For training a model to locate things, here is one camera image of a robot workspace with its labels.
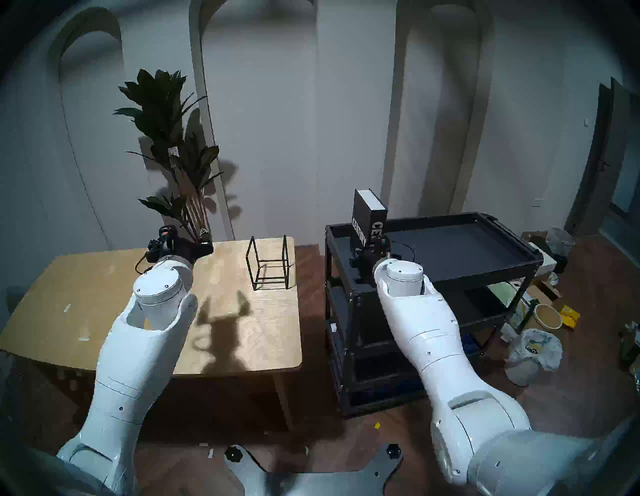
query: door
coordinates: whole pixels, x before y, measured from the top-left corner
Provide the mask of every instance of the door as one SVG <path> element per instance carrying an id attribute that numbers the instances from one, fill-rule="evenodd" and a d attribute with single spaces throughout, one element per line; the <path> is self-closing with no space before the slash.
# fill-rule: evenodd
<path id="1" fill-rule="evenodd" d="M 611 89 L 600 85 L 589 158 L 565 225 L 569 233 L 578 236 L 598 232 L 616 191 L 629 125 L 629 93 L 611 78 Z"/>

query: plastic bag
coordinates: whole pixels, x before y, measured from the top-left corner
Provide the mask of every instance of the plastic bag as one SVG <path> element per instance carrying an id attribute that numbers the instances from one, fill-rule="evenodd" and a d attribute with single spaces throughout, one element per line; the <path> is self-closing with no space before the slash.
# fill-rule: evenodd
<path id="1" fill-rule="evenodd" d="M 500 329 L 500 334 L 500 337 L 504 342 L 511 342 L 518 337 L 518 333 L 509 325 L 508 322 L 504 323 L 504 326 Z"/>
<path id="2" fill-rule="evenodd" d="M 509 346 L 506 362 L 516 364 L 527 358 L 537 361 L 546 371 L 557 370 L 562 359 L 562 344 L 549 332 L 525 329 Z"/>

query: black cart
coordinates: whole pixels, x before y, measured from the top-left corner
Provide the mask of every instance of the black cart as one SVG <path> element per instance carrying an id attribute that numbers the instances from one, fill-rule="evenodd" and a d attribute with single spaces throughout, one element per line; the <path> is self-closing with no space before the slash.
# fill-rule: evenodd
<path id="1" fill-rule="evenodd" d="M 326 227 L 325 319 L 333 385 L 345 416 L 390 408 L 424 394 L 393 340 L 378 293 L 353 267 L 351 224 Z M 543 257 L 495 218 L 478 212 L 388 220 L 392 253 L 413 260 L 442 293 L 460 332 L 482 355 L 513 313 Z M 509 307 L 487 285 L 524 278 Z M 491 328 L 484 344 L 475 332 Z"/>

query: black knob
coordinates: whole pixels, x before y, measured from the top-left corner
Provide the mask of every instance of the black knob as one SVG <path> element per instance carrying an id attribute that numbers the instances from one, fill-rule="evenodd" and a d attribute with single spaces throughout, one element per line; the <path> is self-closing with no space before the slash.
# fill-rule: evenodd
<path id="1" fill-rule="evenodd" d="M 225 451 L 225 456 L 227 457 L 227 460 L 238 463 L 242 460 L 242 451 L 235 446 L 229 446 Z"/>
<path id="2" fill-rule="evenodd" d="M 387 454 L 392 460 L 397 460 L 398 458 L 400 458 L 400 455 L 402 455 L 402 450 L 400 449 L 400 446 L 393 443 L 387 446 Z"/>

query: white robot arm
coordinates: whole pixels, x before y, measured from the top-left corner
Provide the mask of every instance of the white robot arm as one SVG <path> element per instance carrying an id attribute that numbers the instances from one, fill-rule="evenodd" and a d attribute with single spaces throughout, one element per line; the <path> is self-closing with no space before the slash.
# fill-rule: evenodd
<path id="1" fill-rule="evenodd" d="M 431 440 L 448 482 L 469 482 L 486 496 L 545 495 L 560 480 L 571 493 L 588 483 L 611 436 L 603 443 L 532 431 L 520 404 L 477 376 L 453 312 L 420 265 L 382 259 L 374 279 L 391 332 L 433 405 Z"/>
<path id="2" fill-rule="evenodd" d="M 198 308 L 191 269 L 171 255 L 138 277 L 100 350 L 84 425 L 58 453 L 98 479 L 104 494 L 134 493 L 133 452 L 142 421 L 172 376 Z M 154 330 L 144 329 L 145 319 Z"/>

